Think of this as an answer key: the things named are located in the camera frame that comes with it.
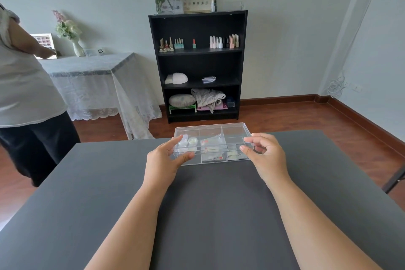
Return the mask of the green plastic rack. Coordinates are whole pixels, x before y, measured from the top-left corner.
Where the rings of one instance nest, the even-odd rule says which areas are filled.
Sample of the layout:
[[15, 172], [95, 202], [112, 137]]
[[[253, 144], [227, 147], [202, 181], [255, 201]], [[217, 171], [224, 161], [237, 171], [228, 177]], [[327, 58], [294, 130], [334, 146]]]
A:
[[196, 107], [196, 104], [188, 105], [188, 106], [184, 106], [184, 107], [176, 107], [176, 106], [169, 105], [169, 114], [172, 114], [173, 111], [177, 111], [177, 110], [182, 111], [182, 112], [185, 110], [192, 110], [194, 113], [196, 113], [197, 107]]

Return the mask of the person's left hand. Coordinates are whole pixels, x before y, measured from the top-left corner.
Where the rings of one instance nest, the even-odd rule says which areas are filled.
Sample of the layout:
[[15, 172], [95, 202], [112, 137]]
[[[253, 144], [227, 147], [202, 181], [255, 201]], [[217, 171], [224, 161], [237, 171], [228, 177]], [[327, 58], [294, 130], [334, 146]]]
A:
[[156, 192], [166, 192], [175, 179], [180, 166], [175, 165], [171, 156], [175, 146], [182, 139], [182, 135], [173, 137], [159, 145], [147, 155], [142, 188]]

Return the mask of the white lace tablecloth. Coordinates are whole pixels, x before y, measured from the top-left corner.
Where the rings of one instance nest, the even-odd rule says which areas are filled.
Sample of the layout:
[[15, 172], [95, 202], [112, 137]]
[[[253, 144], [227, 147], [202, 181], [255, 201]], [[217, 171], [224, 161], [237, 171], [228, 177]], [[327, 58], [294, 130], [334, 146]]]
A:
[[149, 122], [162, 113], [135, 53], [39, 62], [67, 104], [72, 121], [119, 115], [129, 140], [154, 138]]

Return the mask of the clear plastic organizer tray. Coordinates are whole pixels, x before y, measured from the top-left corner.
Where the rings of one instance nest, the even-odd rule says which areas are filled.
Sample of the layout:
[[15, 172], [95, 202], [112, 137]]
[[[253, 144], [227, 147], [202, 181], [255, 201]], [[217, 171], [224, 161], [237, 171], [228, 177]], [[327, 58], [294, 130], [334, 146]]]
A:
[[227, 155], [228, 151], [241, 151], [240, 146], [246, 145], [251, 149], [254, 146], [251, 143], [244, 142], [245, 137], [251, 136], [245, 123], [229, 123], [229, 124], [212, 124], [212, 125], [201, 125], [201, 126], [188, 126], [188, 127], [177, 127], [175, 129], [174, 137], [179, 135], [187, 134], [188, 138], [197, 137], [197, 146], [188, 146], [190, 152], [194, 152], [195, 156], [190, 161], [186, 162], [185, 165], [199, 165], [204, 164], [201, 162], [201, 145], [200, 141], [202, 139], [207, 139], [219, 134], [222, 134], [225, 138], [228, 149], [224, 152]]

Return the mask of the row of brown nail bottles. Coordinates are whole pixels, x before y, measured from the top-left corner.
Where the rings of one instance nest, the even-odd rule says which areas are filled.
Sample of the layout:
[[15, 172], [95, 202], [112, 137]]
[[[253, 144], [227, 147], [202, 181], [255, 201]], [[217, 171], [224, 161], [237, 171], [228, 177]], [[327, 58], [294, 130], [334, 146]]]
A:
[[169, 39], [161, 38], [159, 40], [159, 53], [174, 52], [175, 48], [172, 42], [172, 38]]

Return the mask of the grey folded towel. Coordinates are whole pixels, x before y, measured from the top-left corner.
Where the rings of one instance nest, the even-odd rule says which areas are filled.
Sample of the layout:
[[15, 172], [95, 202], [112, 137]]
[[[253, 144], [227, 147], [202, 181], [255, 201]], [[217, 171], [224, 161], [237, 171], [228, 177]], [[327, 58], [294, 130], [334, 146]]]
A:
[[209, 110], [211, 114], [225, 99], [225, 93], [207, 88], [192, 88], [191, 94], [196, 100], [197, 110]]

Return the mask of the pink folded cloth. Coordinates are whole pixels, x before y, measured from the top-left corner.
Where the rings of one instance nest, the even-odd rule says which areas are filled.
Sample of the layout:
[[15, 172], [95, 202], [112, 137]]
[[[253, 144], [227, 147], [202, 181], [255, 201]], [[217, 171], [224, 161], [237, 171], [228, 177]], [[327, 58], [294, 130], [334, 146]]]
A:
[[[226, 103], [221, 102], [219, 104], [215, 104], [215, 106], [213, 107], [213, 111], [214, 110], [224, 110], [224, 109], [228, 109], [228, 106]], [[196, 111], [201, 112], [201, 111], [211, 111], [209, 106], [203, 106], [203, 107], [197, 107]]]

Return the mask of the person's right forearm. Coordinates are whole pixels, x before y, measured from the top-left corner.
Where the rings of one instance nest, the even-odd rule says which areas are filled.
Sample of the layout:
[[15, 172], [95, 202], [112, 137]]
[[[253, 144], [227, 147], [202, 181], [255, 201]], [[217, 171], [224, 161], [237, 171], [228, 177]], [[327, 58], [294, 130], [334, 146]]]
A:
[[382, 270], [290, 179], [266, 185], [301, 270]]

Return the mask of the person's left forearm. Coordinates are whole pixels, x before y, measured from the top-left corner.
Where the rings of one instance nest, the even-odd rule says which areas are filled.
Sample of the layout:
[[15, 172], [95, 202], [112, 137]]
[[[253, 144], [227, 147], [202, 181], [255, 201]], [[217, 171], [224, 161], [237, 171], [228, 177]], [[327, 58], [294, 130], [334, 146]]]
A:
[[168, 187], [144, 182], [84, 270], [149, 270], [158, 212]]

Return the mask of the pink and white flower bunch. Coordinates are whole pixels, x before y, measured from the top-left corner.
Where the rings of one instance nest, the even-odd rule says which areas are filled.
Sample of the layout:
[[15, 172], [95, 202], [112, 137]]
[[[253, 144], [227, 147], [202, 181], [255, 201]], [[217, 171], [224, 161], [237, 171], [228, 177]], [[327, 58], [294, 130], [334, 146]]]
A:
[[59, 38], [67, 38], [70, 41], [78, 41], [80, 39], [82, 32], [75, 22], [66, 19], [57, 10], [53, 10], [53, 15], [57, 20], [55, 31]]

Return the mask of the clear acrylic box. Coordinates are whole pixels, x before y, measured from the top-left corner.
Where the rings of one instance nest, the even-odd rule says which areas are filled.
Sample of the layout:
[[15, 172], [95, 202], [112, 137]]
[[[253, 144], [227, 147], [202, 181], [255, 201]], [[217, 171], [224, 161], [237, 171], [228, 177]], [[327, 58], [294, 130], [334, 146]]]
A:
[[218, 3], [218, 11], [229, 12], [229, 11], [244, 11], [246, 7], [241, 1], [223, 1]]

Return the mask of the row of pastel nail bottles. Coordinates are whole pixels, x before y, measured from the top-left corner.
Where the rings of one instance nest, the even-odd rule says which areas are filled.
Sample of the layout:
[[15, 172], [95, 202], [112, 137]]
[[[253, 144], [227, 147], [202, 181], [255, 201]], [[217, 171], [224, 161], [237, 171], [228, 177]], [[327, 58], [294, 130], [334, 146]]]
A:
[[240, 36], [238, 34], [231, 34], [228, 37], [210, 36], [209, 48], [210, 49], [235, 49], [240, 47]]

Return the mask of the black bookshelf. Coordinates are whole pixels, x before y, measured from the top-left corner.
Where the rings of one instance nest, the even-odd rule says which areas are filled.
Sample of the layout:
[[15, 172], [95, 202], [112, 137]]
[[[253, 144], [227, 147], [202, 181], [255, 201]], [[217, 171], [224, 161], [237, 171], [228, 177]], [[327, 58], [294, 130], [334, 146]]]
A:
[[[248, 11], [160, 14], [148, 18], [168, 123], [239, 119]], [[209, 48], [210, 36], [228, 37], [231, 34], [240, 36], [239, 48]], [[159, 53], [159, 40], [169, 37], [173, 44], [175, 39], [182, 38], [184, 49]], [[193, 38], [196, 49], [192, 47]], [[177, 72], [184, 73], [188, 82], [165, 84], [166, 77]], [[201, 79], [208, 76], [215, 76], [216, 81], [203, 84]], [[190, 94], [192, 88], [221, 91], [225, 97], [235, 99], [235, 108], [214, 110], [213, 114], [191, 110], [169, 114], [169, 98], [175, 94]]]

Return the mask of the glass vase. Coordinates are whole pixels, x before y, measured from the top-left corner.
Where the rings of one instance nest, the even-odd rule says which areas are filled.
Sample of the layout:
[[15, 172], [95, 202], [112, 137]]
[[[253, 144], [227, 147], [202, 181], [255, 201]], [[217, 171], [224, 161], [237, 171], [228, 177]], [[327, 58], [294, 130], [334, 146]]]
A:
[[174, 14], [173, 0], [155, 0], [156, 14]]

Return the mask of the grey hand rest cushion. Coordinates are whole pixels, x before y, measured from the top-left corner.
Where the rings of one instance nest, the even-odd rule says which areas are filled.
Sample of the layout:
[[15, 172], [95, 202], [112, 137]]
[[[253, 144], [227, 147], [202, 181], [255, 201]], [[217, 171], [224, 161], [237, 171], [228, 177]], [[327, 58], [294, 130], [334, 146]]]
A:
[[184, 108], [196, 103], [196, 99], [192, 94], [175, 94], [169, 98], [170, 106], [176, 108]]

